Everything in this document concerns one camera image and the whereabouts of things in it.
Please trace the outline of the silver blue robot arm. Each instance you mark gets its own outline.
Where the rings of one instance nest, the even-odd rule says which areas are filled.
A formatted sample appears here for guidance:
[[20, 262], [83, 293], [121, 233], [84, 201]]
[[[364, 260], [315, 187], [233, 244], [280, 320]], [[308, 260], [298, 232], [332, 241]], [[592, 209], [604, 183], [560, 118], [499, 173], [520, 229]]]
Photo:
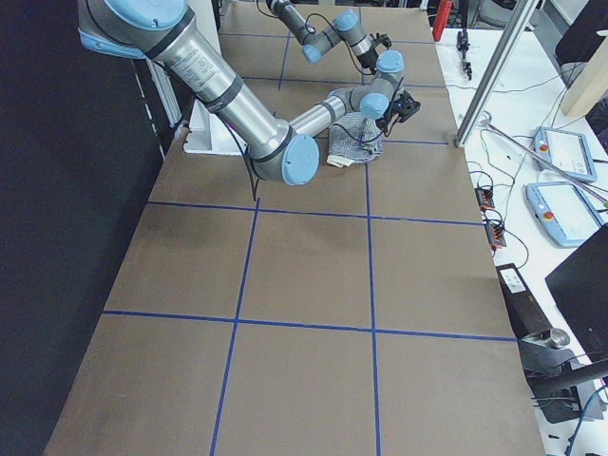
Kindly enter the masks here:
[[128, 59], [148, 58], [185, 83], [206, 109], [231, 125], [247, 143], [248, 168], [265, 181], [303, 185], [319, 165], [315, 135], [353, 112], [386, 129], [404, 122], [419, 105], [403, 88], [404, 59], [387, 49], [385, 35], [369, 36], [348, 9], [316, 31], [289, 1], [270, 1], [269, 11], [302, 46], [311, 63], [345, 43], [373, 77], [369, 85], [337, 89], [294, 120], [275, 118], [199, 31], [184, 1], [80, 1], [79, 34], [90, 50]]
[[367, 34], [362, 26], [359, 16], [347, 9], [332, 21], [327, 22], [323, 30], [317, 30], [311, 23], [314, 16], [302, 16], [291, 1], [267, 1], [269, 12], [280, 20], [292, 33], [302, 46], [302, 53], [309, 63], [318, 63], [330, 50], [340, 43], [346, 45], [351, 57], [360, 64], [362, 74], [365, 69], [374, 75], [377, 71], [379, 52], [377, 48], [383, 46], [389, 49], [392, 42], [387, 34]]

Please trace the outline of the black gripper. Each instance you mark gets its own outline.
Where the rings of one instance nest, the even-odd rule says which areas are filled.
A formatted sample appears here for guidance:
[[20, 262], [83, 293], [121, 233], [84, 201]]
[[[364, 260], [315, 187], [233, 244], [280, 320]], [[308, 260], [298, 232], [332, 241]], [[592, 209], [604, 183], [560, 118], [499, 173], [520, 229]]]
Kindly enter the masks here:
[[379, 126], [390, 127], [391, 125], [401, 123], [404, 117], [403, 107], [404, 102], [401, 100], [401, 98], [392, 101], [383, 117], [379, 120]]
[[365, 52], [356, 55], [358, 62], [363, 69], [367, 69], [369, 72], [375, 72], [376, 62], [378, 59], [378, 53], [374, 47], [369, 48]]

